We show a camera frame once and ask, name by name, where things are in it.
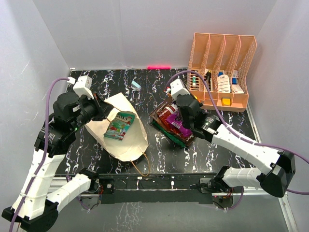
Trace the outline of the red brown snack box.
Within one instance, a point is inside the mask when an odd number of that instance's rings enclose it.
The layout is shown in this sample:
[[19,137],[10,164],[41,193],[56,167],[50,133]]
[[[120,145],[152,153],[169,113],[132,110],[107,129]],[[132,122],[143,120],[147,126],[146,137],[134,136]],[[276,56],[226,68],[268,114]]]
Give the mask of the red brown snack box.
[[172,132],[172,125],[167,122],[167,117],[173,114],[176,108],[173,105],[172,97],[167,97],[161,102],[157,108],[155,108],[150,114],[150,118],[155,120],[166,131]]

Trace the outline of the green chips bag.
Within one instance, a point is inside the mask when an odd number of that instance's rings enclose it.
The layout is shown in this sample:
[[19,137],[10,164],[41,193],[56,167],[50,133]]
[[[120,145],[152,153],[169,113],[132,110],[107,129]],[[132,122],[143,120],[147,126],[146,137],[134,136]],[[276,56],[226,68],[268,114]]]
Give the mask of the green chips bag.
[[171,141],[178,144],[181,148],[186,147],[186,144],[182,142],[180,139],[175,137],[174,135],[170,134],[168,131],[166,131],[163,127],[161,127],[155,120],[151,122],[151,125],[161,131],[166,137],[168,137]]

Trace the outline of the red Doritos chips bag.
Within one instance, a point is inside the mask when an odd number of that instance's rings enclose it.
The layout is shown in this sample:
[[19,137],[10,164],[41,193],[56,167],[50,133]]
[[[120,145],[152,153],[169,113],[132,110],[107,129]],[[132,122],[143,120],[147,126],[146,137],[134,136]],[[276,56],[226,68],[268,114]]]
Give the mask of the red Doritos chips bag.
[[168,133],[184,144],[189,144],[190,140],[193,138],[193,134],[189,129],[183,127],[176,104],[168,102],[163,103],[157,110],[156,115],[165,126]]

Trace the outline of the purple snack packet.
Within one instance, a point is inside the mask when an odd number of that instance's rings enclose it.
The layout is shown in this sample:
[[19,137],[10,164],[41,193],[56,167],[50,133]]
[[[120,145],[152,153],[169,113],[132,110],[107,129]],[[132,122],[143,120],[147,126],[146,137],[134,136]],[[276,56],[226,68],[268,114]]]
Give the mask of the purple snack packet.
[[168,116],[167,122],[169,124],[171,124],[172,126],[174,126],[175,128],[177,128],[184,137],[190,137],[192,135],[191,130],[186,129],[183,126],[182,117],[181,117],[179,111]]

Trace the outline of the brown paper bag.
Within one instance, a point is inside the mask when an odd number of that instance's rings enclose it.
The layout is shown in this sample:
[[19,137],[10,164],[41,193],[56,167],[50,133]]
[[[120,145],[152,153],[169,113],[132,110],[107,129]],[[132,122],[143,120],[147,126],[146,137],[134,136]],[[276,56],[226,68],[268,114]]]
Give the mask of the brown paper bag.
[[[90,121],[87,123],[85,126],[87,131],[114,158],[123,162],[131,162],[141,176],[148,176],[150,172],[150,162],[145,153],[148,147],[148,139],[144,125],[136,110],[122,93],[107,98],[105,102],[112,104],[113,110],[110,112],[107,119],[103,121]],[[109,124],[119,112],[135,115],[135,120],[122,141],[104,137],[104,133]],[[146,174],[143,174],[134,163],[134,161],[141,156],[144,156],[147,160],[148,170]]]

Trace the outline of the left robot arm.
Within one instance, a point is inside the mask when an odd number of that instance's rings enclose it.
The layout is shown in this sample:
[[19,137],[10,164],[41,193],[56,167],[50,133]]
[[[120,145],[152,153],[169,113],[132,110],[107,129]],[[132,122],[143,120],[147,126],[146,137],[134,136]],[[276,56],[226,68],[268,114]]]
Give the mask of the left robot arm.
[[78,130],[90,121],[107,119],[113,108],[96,94],[93,98],[73,92],[59,95],[54,112],[48,115],[36,139],[26,182],[15,203],[1,216],[12,224],[20,223],[27,232],[46,232],[68,203],[85,191],[96,192],[100,186],[98,174],[88,168],[54,192],[48,190]]

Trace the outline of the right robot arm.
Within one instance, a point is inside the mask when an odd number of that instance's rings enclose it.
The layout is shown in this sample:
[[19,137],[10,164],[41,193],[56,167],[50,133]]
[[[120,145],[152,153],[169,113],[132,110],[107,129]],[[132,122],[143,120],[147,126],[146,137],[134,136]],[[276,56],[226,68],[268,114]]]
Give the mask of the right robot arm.
[[175,103],[183,126],[193,135],[224,147],[254,165],[252,168],[224,166],[215,178],[201,184],[202,188],[225,192],[234,187],[255,187],[278,198],[284,196],[295,174],[292,152],[257,145],[232,127],[226,127],[217,116],[206,113],[191,94],[179,95]]

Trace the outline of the teal Fox's candy packet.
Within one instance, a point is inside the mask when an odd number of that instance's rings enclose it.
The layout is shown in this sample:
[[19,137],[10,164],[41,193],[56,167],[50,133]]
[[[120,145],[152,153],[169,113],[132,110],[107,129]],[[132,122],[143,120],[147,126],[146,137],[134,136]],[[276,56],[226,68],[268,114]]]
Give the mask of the teal Fox's candy packet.
[[119,112],[109,124],[104,137],[122,141],[134,120],[134,114]]

